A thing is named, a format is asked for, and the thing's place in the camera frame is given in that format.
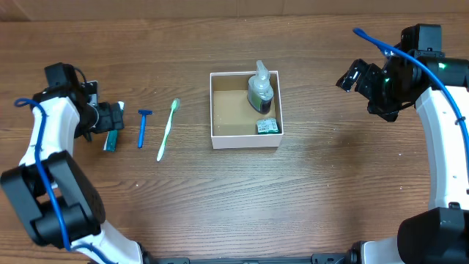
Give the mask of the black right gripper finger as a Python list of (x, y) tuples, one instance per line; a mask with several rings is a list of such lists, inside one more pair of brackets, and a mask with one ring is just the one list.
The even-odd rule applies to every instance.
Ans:
[(355, 91), (362, 96), (372, 96), (373, 89), (381, 77), (381, 69), (376, 64), (363, 63), (358, 66), (359, 77)]
[(349, 70), (336, 82), (336, 86), (349, 92), (352, 85), (355, 84), (360, 74), (367, 71), (368, 64), (362, 59), (356, 59), (350, 66)]

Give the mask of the blue disposable razor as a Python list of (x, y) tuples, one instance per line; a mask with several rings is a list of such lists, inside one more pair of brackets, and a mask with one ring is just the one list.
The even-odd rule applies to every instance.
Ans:
[(147, 124), (147, 116), (152, 115), (153, 112), (148, 109), (139, 109), (138, 113), (141, 115), (141, 124), (140, 124), (140, 130), (139, 130), (139, 140), (138, 140), (138, 148), (142, 148), (144, 145), (144, 134), (145, 134), (145, 129), (146, 129), (146, 124)]

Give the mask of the teal toothpaste tube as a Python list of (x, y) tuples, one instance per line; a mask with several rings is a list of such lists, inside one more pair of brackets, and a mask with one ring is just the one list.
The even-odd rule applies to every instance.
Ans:
[(106, 152), (115, 152), (117, 146), (119, 131), (113, 130), (109, 131), (106, 137), (105, 144), (103, 145), (103, 150)]

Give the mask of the green white toothbrush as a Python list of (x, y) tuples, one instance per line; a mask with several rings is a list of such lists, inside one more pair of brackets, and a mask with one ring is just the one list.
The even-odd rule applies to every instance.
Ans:
[(162, 142), (161, 142), (161, 145), (160, 145), (160, 148), (158, 150), (157, 157), (156, 157), (157, 162), (160, 162), (163, 155), (164, 155), (164, 151), (166, 149), (166, 142), (167, 142), (167, 139), (168, 139), (169, 134), (171, 132), (173, 116), (174, 116), (174, 113), (180, 108), (180, 104), (181, 104), (181, 102), (180, 102), (179, 98), (175, 98), (171, 103), (171, 111), (170, 111), (169, 118), (168, 118), (167, 123), (166, 123), (163, 139), (162, 139)]

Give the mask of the clear pump soap bottle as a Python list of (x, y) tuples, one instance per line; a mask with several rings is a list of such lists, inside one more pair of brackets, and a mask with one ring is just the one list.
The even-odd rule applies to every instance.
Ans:
[(260, 114), (267, 114), (270, 111), (273, 96), (270, 72), (261, 60), (257, 60), (256, 73), (248, 80), (248, 102)]

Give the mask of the green soap bar packet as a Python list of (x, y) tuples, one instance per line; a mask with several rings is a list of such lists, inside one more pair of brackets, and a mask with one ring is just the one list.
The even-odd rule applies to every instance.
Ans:
[(280, 128), (276, 118), (267, 118), (256, 121), (256, 130), (258, 134), (280, 133)]

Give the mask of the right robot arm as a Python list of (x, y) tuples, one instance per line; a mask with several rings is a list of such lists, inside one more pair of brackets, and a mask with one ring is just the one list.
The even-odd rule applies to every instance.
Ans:
[(356, 91), (367, 110), (388, 122), (414, 107), (424, 128), (430, 198), (424, 213), (405, 219), (394, 237), (359, 241), (345, 263), (466, 263), (468, 261), (468, 61), (448, 58), (442, 29), (419, 23), (396, 45), (375, 40), (384, 66), (355, 60), (337, 81)]

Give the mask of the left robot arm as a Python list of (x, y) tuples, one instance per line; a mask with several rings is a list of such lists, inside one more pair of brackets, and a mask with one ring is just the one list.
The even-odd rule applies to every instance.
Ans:
[(29, 237), (39, 246), (80, 252), (95, 263), (153, 263), (140, 243), (106, 219), (103, 201), (73, 159), (74, 140), (124, 127), (120, 103), (98, 102), (98, 83), (76, 67), (45, 68), (48, 87), (19, 98), (34, 116), (19, 165), (1, 175), (1, 188)]

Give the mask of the white cardboard box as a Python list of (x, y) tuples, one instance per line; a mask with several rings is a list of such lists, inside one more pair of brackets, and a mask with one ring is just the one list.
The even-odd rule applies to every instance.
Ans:
[[(214, 149), (279, 147), (284, 135), (278, 72), (270, 72), (274, 98), (267, 114), (248, 102), (248, 80), (253, 71), (210, 74), (210, 137)], [(274, 118), (278, 133), (259, 134), (256, 123)]]

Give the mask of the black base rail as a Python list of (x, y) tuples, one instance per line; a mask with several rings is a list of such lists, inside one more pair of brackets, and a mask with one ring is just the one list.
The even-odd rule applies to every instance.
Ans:
[(155, 264), (342, 264), (345, 254), (319, 253), (309, 257), (247, 257), (191, 260), (187, 257), (154, 259)]

